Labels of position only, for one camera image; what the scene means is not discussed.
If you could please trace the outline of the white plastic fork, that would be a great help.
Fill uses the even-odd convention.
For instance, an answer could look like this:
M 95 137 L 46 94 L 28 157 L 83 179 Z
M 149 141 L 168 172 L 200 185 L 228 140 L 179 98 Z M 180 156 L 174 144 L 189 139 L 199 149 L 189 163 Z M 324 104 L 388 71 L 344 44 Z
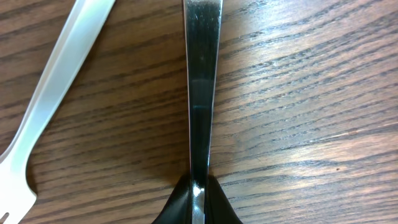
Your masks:
M 52 50 L 16 135 L 1 154 L 1 216 L 17 224 L 37 196 L 27 183 L 27 162 L 62 102 L 115 0 L 77 0 Z

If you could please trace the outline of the metal fork dark handle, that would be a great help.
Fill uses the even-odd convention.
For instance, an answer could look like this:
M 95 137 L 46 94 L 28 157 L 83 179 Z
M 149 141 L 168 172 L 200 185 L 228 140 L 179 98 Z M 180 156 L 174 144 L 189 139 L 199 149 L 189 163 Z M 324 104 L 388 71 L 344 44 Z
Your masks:
M 191 222 L 205 223 L 211 126 L 215 95 L 222 0 L 186 0 Z

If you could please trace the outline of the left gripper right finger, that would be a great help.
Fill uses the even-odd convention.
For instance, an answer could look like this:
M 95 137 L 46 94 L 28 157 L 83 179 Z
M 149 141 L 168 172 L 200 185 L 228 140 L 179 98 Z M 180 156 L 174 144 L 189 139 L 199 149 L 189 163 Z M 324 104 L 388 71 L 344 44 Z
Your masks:
M 243 224 L 213 175 L 208 176 L 205 199 L 206 224 Z

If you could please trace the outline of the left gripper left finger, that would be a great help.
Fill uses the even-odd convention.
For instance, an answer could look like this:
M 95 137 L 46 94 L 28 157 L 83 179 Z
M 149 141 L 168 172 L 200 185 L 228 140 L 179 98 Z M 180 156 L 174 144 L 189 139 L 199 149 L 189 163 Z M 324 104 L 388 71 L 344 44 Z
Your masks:
M 179 178 L 162 211 L 152 224 L 189 224 L 190 175 Z

